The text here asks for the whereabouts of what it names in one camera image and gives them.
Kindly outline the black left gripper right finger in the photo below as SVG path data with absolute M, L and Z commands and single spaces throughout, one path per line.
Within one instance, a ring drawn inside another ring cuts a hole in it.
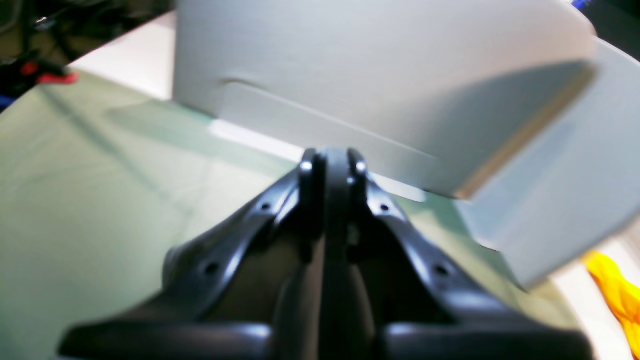
M 478 284 L 409 221 L 350 148 L 325 150 L 327 360 L 590 360 Z

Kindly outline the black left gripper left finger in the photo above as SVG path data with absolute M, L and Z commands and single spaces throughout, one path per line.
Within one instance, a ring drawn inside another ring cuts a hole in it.
M 76 325 L 64 360 L 281 360 L 317 351 L 324 159 L 290 173 L 172 248 L 162 289 L 124 313 Z

